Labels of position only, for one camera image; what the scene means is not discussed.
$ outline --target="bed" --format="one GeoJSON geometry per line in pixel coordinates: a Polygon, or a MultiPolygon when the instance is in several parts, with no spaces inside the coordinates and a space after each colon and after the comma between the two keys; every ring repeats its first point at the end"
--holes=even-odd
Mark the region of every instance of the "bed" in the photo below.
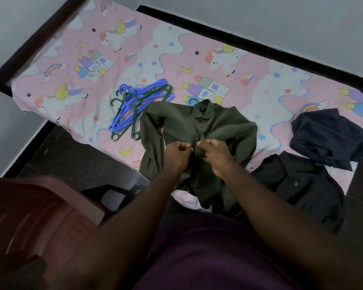
{"type": "MultiPolygon", "coordinates": [[[[302,112],[338,108],[363,128],[363,93],[340,82],[192,33],[108,0],[88,0],[30,66],[12,80],[15,103],[63,126],[72,137],[134,170],[144,148],[128,130],[111,137],[118,87],[143,87],[165,78],[172,103],[208,98],[236,106],[258,126],[249,171],[288,151],[291,121],[302,112]]],[[[347,192],[357,167],[326,167],[347,192]]]]}

